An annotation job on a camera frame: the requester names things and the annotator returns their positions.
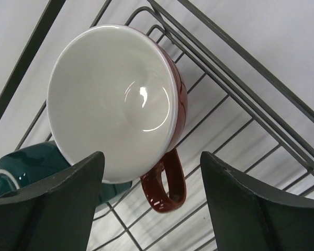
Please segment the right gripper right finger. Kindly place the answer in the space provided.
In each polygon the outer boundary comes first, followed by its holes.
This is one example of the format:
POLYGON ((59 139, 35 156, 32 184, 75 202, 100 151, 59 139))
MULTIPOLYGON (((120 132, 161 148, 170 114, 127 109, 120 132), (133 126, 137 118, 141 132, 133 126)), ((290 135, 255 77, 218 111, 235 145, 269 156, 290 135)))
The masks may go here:
POLYGON ((314 250, 314 200, 270 186, 210 152, 201 173, 218 250, 314 250))

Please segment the wire dish rack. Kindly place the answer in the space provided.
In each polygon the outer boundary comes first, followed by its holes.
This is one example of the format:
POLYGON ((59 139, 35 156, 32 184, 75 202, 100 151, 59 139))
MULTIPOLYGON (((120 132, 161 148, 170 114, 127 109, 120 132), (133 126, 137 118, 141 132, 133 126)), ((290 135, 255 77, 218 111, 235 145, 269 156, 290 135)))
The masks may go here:
POLYGON ((187 199, 155 212, 138 180, 95 214, 88 250, 216 250, 203 151, 314 199, 314 1, 66 1, 0 119, 0 158, 52 138, 48 79, 90 26, 128 24, 175 61, 188 90, 177 150, 187 199))

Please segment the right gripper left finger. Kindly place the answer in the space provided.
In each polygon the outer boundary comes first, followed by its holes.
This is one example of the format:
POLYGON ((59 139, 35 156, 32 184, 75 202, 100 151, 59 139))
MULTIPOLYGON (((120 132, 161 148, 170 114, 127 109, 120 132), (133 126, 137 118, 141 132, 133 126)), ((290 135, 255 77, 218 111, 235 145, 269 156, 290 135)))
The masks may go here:
POLYGON ((0 250, 86 250, 104 173, 95 152, 0 198, 0 250))

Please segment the red cup white inside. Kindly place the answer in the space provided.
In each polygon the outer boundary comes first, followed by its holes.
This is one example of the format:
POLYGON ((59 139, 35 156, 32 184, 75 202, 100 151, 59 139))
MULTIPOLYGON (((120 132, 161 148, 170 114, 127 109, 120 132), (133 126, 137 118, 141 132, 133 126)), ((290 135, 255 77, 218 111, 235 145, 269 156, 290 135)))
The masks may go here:
POLYGON ((105 156, 105 184, 140 179, 159 213, 186 200, 176 149, 188 94, 170 56, 129 26, 93 27, 71 41, 52 70, 47 113, 52 136, 69 164, 105 156))

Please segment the dark green mug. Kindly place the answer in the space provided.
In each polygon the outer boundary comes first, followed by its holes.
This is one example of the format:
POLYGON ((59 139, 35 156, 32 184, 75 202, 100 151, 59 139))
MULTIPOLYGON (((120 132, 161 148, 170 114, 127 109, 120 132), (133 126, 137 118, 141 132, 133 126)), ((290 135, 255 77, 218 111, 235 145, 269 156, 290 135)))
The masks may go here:
POLYGON ((54 141, 18 149, 0 158, 0 197, 69 167, 54 141))

